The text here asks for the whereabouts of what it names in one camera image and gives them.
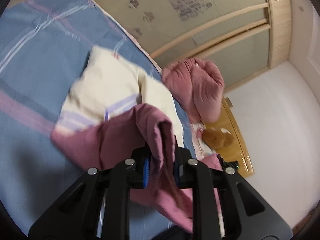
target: lavender stripe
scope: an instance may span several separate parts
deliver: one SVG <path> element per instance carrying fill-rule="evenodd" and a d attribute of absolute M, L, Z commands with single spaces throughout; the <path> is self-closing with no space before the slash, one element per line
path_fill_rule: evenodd
<path fill-rule="evenodd" d="M 137 104 L 138 104 L 137 101 L 132 102 L 131 104 L 127 105 L 124 109 L 122 109 L 121 113 L 124 113 L 124 112 L 130 110 L 131 108 L 133 108 Z"/>
<path fill-rule="evenodd" d="M 82 123 L 84 125 L 94 125 L 95 124 L 93 121 L 84 117 L 83 115 L 72 112 L 72 111 L 67 111 L 67 110 L 61 111 L 59 118 L 61 118 L 61 119 L 69 118 L 69 119 L 72 119 L 76 122 Z"/>
<path fill-rule="evenodd" d="M 109 107 L 107 108 L 107 110 L 108 110 L 109 112 L 114 112 L 114 111 L 116 111 L 117 109 L 123 107 L 125 104 L 129 103 L 130 101 L 132 101 L 133 99 L 136 99 L 138 95 L 139 95 L 139 94 L 134 94 L 134 95 L 128 96 L 127 98 L 122 99 L 121 101 L 119 101 L 119 102 L 117 102 L 117 103 L 109 106 Z"/>
<path fill-rule="evenodd" d="M 57 123 L 57 125 L 62 126 L 62 127 L 67 128 L 69 130 L 72 130 L 72 131 L 78 131 L 83 128 L 83 127 L 81 127 L 73 122 L 70 122 L 68 120 L 61 120 Z"/>

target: wooden frame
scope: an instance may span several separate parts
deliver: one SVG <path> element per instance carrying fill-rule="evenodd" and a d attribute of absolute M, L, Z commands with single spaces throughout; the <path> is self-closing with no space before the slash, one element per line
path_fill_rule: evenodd
<path fill-rule="evenodd" d="M 257 33 L 263 32 L 263 31 L 268 30 L 268 29 L 270 29 L 270 25 L 269 24 L 261 25 L 259 27 L 254 28 L 254 29 L 251 29 L 251 30 L 249 30 L 247 32 L 238 34 L 238 35 L 236 35 L 236 36 L 234 36 L 234 37 L 232 37 L 232 38 L 230 38 L 230 39 L 228 39 L 226 41 L 223 41 L 223 42 L 217 44 L 216 46 L 208 48 L 205 51 L 200 52 L 199 54 L 195 55 L 195 57 L 206 58 L 206 57 L 208 57 L 208 56 L 210 56 L 210 55 L 212 55 L 212 54 L 214 54 L 214 53 L 216 53 L 216 52 L 218 52 L 218 51 L 220 51 L 222 49 L 225 49 L 225 48 L 227 48 L 227 47 L 239 42 L 239 41 L 242 41 L 242 40 L 244 40 L 246 38 L 249 38 L 249 37 L 251 37 L 251 36 L 253 36 L 253 35 L 257 34 Z"/>
<path fill-rule="evenodd" d="M 238 35 L 240 33 L 245 32 L 245 31 L 251 30 L 251 29 L 253 29 L 255 27 L 258 27 L 260 25 L 266 24 L 267 22 L 268 22 L 267 19 L 262 19 L 262 20 L 259 20 L 259 21 L 253 22 L 253 23 L 249 23 L 249 24 L 247 24 L 247 25 L 245 25 L 245 26 L 243 26 L 241 28 L 238 28 L 236 30 L 233 30 L 231 32 L 223 34 L 223 35 L 221 35 L 219 37 L 216 37 L 216 38 L 214 38 L 214 39 L 212 39 L 212 40 L 210 40 L 210 41 L 208 41 L 208 42 L 206 42 L 204 44 L 201 44 L 200 46 L 198 46 L 198 47 L 196 47 L 196 48 L 194 48 L 192 50 L 189 50 L 186 53 L 182 54 L 181 56 L 177 57 L 173 61 L 179 61 L 179 60 L 182 60 L 184 58 L 192 57 L 192 56 L 200 53 L 201 51 L 203 51 L 203 50 L 205 50 L 205 49 L 207 49 L 207 48 L 209 48 L 211 46 L 214 46 L 214 45 L 216 45 L 216 44 L 218 44 L 218 43 L 220 43 L 222 41 L 225 41 L 225 40 L 227 40 L 229 38 L 232 38 L 233 36 L 236 36 L 236 35 Z"/>
<path fill-rule="evenodd" d="M 270 68 L 289 58 L 292 35 L 292 15 L 290 0 L 271 0 L 273 10 L 273 37 Z"/>
<path fill-rule="evenodd" d="M 268 67 L 271 68 L 272 63 L 272 51 L 273 51 L 273 12 L 272 6 L 268 6 L 268 15 L 269 15 L 269 24 L 271 25 L 270 29 L 270 42 L 269 42 L 269 58 L 268 58 Z"/>
<path fill-rule="evenodd" d="M 209 22 L 206 22 L 205 24 L 202 24 L 180 36 L 178 36 L 177 38 L 173 39 L 172 41 L 169 41 L 168 43 L 164 44 L 163 46 L 161 46 L 159 49 L 156 49 L 154 52 L 150 53 L 150 56 L 152 58 L 156 58 L 159 55 L 161 55 L 162 53 L 164 53 L 165 51 L 167 51 L 168 49 L 172 48 L 173 46 L 181 43 L 182 41 L 191 38 L 193 35 L 195 35 L 196 33 L 199 33 L 205 29 L 208 29 L 218 23 L 221 23 L 225 20 L 231 19 L 235 16 L 247 13 L 247 12 L 251 12 L 257 9 L 262 9 L 262 8 L 266 8 L 268 7 L 268 3 L 261 3 L 261 4 L 257 4 L 257 5 L 253 5 L 253 6 L 249 6 L 237 11 L 234 11 L 232 13 L 228 13 L 226 15 L 220 16 L 218 18 L 215 18 Z"/>

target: pink blanket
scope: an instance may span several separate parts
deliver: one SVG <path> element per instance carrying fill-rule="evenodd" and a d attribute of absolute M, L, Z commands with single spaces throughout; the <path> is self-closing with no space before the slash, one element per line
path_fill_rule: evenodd
<path fill-rule="evenodd" d="M 180 190 L 175 185 L 172 124 L 159 109 L 148 104 L 136 105 L 130 111 L 74 135 L 53 132 L 52 141 L 84 170 L 113 168 L 147 142 L 154 157 L 149 183 L 143 190 L 131 189 L 130 197 L 137 203 L 154 206 L 175 224 L 192 232 L 191 190 Z M 204 162 L 209 167 L 217 167 L 215 156 L 207 157 Z"/>
<path fill-rule="evenodd" d="M 218 120 L 224 81 L 213 61 L 190 58 L 170 64 L 162 71 L 162 82 L 191 123 Z"/>

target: frosted glass panel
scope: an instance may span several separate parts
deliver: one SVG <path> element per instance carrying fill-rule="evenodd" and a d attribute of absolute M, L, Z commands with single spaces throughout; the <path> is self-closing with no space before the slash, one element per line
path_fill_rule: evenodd
<path fill-rule="evenodd" d="M 96 0 L 149 53 L 212 19 L 265 1 Z"/>
<path fill-rule="evenodd" d="M 160 67 L 164 67 L 170 62 L 174 61 L 180 55 L 183 55 L 184 53 L 196 48 L 197 46 L 207 41 L 210 41 L 223 34 L 231 32 L 232 30 L 238 29 L 249 23 L 256 22 L 264 18 L 265 14 L 263 9 L 251 11 L 233 17 L 193 35 L 190 39 L 187 39 L 179 43 L 178 45 L 172 47 L 171 49 L 165 51 L 159 57 L 155 58 L 155 61 L 158 63 Z"/>
<path fill-rule="evenodd" d="M 96 0 L 147 51 L 219 16 L 213 0 Z"/>
<path fill-rule="evenodd" d="M 219 68 L 226 87 L 268 65 L 269 30 L 239 41 L 210 57 Z"/>

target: white cloth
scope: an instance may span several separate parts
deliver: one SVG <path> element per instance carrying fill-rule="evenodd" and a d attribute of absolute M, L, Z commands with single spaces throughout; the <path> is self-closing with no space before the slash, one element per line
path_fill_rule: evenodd
<path fill-rule="evenodd" d="M 170 118 L 183 147 L 183 128 L 170 91 L 143 68 L 95 45 L 87 68 L 62 105 L 55 130 L 64 134 L 84 130 L 140 103 L 153 105 Z"/>

